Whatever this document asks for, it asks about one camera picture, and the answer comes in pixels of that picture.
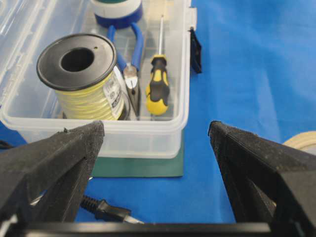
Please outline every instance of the pliers jaw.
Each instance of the pliers jaw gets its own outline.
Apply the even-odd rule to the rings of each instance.
[[[123,70],[124,80],[126,84],[126,89],[128,97],[134,109],[135,115],[139,116],[139,83],[136,67],[132,65],[127,65]]]

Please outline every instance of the blue cloth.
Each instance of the blue cloth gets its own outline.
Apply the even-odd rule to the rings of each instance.
[[[202,49],[192,74],[182,178],[95,178],[86,194],[145,222],[234,222],[207,137],[212,120],[283,143],[316,130],[314,0],[193,0]],[[0,139],[16,134],[0,127]],[[80,209],[77,221],[95,221]]]

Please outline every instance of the clear plastic box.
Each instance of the clear plastic box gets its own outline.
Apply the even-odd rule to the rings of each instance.
[[[173,158],[189,113],[190,33],[196,9],[190,0],[143,0],[138,22],[144,36],[141,66],[140,119],[106,121],[100,157]],[[153,117],[146,109],[151,57],[158,50],[159,21],[164,15],[163,51],[168,59],[169,109]],[[28,142],[47,138],[64,128],[90,120],[62,119],[53,89],[36,73],[40,53],[65,35],[88,32],[106,35],[97,25],[89,0],[0,0],[0,119]],[[117,30],[116,47],[130,61],[135,36],[130,28]]]

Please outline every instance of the roll of tape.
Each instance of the roll of tape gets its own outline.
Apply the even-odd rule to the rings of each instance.
[[[114,25],[117,29],[126,28],[143,16],[141,0],[126,0],[118,3],[90,1],[98,24],[106,28],[110,25]]]
[[[316,155],[316,131],[295,135],[284,142],[284,145]]]

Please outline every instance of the green mat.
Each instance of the green mat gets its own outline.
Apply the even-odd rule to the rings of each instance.
[[[98,157],[93,177],[179,177],[183,176],[184,135],[173,159]]]

